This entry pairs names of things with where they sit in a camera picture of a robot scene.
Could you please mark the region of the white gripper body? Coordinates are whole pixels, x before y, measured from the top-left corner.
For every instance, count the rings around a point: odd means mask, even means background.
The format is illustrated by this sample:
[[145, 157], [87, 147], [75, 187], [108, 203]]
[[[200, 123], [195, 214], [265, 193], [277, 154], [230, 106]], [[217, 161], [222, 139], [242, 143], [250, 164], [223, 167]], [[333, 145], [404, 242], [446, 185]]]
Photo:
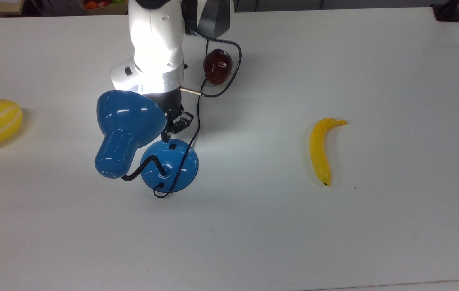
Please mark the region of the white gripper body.
[[132, 91], [144, 95], [162, 109], [182, 109], [180, 87], [184, 81], [185, 63], [166, 72], [141, 69], [133, 57], [115, 65], [110, 77], [116, 90]]

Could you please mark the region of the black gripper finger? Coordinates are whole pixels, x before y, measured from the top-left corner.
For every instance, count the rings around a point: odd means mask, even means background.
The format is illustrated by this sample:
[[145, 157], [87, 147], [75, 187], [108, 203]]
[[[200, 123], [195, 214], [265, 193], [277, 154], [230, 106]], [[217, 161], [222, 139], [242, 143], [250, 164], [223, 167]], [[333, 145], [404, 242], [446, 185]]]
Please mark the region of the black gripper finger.
[[171, 138], [170, 126], [173, 124], [173, 109], [171, 109], [170, 107], [165, 107], [163, 109], [163, 112], [165, 113], [166, 117], [166, 125], [163, 131], [161, 132], [161, 140], [164, 143], [168, 143]]
[[173, 120], [171, 124], [171, 133], [177, 134], [190, 126], [194, 120], [194, 115], [184, 110], [183, 106], [178, 109], [179, 115]]

